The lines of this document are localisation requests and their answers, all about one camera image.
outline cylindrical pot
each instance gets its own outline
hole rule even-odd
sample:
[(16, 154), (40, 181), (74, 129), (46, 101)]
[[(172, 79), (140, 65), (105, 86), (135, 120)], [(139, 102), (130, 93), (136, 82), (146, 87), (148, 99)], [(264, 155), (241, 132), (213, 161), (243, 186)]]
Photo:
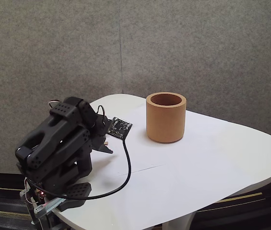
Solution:
[(184, 134), (187, 100), (173, 92), (156, 92), (146, 98), (146, 131), (150, 139), (171, 143)]

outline white paper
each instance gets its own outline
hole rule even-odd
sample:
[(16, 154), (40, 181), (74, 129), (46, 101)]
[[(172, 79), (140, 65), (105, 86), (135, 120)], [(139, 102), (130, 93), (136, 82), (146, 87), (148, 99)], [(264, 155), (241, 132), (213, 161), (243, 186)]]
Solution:
[(144, 106), (123, 118), (133, 123), (126, 144), (137, 170), (123, 190), (108, 198), (120, 229), (140, 230), (181, 217), (254, 183), (214, 144), (225, 121), (187, 112), (184, 137), (161, 144), (146, 136)]

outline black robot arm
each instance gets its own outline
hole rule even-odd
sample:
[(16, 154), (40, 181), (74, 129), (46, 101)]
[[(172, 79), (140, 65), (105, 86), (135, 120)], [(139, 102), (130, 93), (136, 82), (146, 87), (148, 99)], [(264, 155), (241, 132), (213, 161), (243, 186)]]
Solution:
[(110, 123), (83, 99), (66, 98), (18, 144), (20, 172), (49, 192), (66, 193), (69, 185), (91, 172), (92, 149), (112, 153), (104, 146)]

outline circuit board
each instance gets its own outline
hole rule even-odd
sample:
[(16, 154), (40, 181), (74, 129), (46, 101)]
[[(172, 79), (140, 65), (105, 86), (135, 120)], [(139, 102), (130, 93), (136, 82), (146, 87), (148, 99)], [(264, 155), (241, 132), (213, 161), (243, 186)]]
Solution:
[(116, 138), (123, 139), (126, 138), (131, 127), (132, 127), (131, 123), (128, 123), (126, 121), (120, 120), (117, 117), (114, 117), (107, 133)]

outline floor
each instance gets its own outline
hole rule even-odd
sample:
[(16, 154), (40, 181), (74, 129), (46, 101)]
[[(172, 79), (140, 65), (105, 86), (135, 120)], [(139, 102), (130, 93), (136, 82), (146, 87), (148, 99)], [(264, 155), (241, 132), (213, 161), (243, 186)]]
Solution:
[(25, 204), (19, 198), (23, 176), (0, 174), (0, 230), (34, 230)]

